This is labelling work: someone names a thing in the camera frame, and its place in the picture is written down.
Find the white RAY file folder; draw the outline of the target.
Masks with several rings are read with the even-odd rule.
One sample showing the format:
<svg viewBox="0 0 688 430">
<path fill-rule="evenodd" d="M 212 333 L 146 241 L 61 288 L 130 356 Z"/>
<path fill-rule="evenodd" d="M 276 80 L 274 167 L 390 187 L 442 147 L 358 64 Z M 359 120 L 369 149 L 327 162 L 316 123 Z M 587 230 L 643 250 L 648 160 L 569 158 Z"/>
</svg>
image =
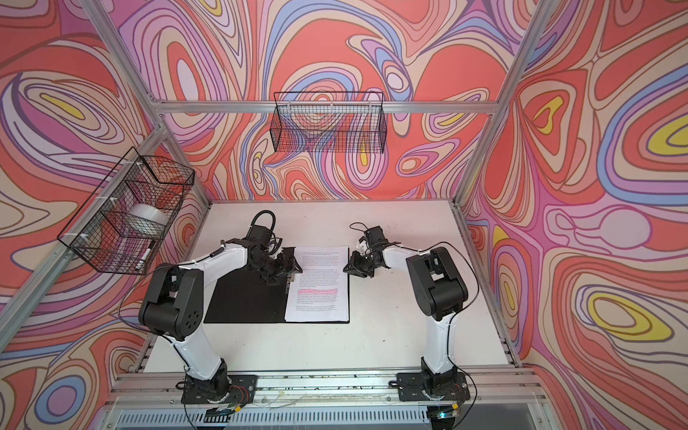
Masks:
<svg viewBox="0 0 688 430">
<path fill-rule="evenodd" d="M 294 274 L 266 285 L 257 272 L 237 269 L 220 278 L 206 308 L 205 324 L 289 324 L 285 310 Z"/>
</svg>

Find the paper sheet pink highlight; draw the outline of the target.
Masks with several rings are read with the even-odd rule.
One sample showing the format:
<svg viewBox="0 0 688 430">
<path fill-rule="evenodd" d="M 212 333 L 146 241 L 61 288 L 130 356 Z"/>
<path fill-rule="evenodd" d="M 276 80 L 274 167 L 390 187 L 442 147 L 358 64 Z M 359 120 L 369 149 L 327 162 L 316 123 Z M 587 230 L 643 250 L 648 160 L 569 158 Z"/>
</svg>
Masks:
<svg viewBox="0 0 688 430">
<path fill-rule="evenodd" d="M 284 320 L 290 324 L 348 324 L 347 247 L 297 247 L 302 272 L 290 283 Z"/>
</svg>

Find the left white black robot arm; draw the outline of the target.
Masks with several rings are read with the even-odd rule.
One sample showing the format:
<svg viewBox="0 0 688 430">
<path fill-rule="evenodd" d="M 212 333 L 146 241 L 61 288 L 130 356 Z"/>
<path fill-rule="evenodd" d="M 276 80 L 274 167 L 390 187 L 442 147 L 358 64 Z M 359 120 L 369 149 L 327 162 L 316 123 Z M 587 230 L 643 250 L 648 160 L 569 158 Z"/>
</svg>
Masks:
<svg viewBox="0 0 688 430">
<path fill-rule="evenodd" d="M 222 403 L 233 383 L 228 367 L 211 347 L 204 329 L 204 291 L 223 276 L 248 268 L 267 281 L 281 281 L 303 272 L 295 250 L 276 257 L 260 245 L 225 243 L 199 260 L 161 264 L 152 275 L 138 320 L 152 334 L 166 340 L 184 365 L 183 403 Z"/>
</svg>

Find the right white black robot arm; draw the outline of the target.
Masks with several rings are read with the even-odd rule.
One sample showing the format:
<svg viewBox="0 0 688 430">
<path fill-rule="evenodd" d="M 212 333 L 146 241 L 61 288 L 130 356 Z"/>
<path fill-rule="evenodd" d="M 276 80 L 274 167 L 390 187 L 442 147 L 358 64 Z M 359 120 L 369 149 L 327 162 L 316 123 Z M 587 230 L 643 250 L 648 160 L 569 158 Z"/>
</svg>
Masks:
<svg viewBox="0 0 688 430">
<path fill-rule="evenodd" d="M 467 401 L 470 392 L 466 374 L 454 363 L 453 328 L 455 317 L 469 299 L 469 290 L 449 251 L 445 247 L 417 251 L 395 243 L 369 245 L 361 241 L 343 271 L 372 278 L 378 268 L 405 272 L 417 306 L 426 316 L 426 346 L 420 371 L 399 373 L 392 382 L 400 399 L 414 401 L 423 395 L 431 401 Z"/>
</svg>

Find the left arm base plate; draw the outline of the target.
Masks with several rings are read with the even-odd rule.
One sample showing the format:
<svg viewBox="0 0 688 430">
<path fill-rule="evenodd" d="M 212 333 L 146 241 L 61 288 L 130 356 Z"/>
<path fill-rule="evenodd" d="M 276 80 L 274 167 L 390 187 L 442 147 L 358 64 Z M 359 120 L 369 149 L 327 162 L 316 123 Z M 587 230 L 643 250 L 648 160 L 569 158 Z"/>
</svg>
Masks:
<svg viewBox="0 0 688 430">
<path fill-rule="evenodd" d="M 229 405 L 245 406 L 254 401 L 258 376 L 255 374 L 230 374 L 225 381 L 201 381 L 185 376 L 176 384 L 182 392 L 184 405 Z"/>
</svg>

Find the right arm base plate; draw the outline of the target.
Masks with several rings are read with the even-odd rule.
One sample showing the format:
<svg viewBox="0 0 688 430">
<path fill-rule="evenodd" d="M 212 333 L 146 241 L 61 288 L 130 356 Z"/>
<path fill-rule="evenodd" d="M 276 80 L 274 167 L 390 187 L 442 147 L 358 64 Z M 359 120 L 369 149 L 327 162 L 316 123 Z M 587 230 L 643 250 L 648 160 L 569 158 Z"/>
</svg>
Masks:
<svg viewBox="0 0 688 430">
<path fill-rule="evenodd" d="M 397 390 L 401 401 L 454 401 L 462 404 L 471 399 L 466 374 L 456 369 L 443 374 L 398 373 L 388 383 Z"/>
</svg>

